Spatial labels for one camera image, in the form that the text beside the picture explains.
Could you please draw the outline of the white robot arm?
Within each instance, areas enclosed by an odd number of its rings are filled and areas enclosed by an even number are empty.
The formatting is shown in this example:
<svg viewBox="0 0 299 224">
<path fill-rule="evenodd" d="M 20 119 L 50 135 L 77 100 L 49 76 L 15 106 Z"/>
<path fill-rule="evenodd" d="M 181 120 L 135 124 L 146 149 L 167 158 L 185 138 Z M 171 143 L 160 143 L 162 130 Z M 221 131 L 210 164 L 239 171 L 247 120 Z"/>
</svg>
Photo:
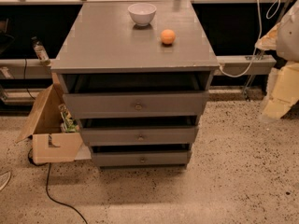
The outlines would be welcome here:
<svg viewBox="0 0 299 224">
<path fill-rule="evenodd" d="M 262 104 L 261 119 L 281 119 L 299 101 L 299 1 L 255 47 L 274 50 L 279 58 L 287 61 L 279 70 L 271 70 Z"/>
</svg>

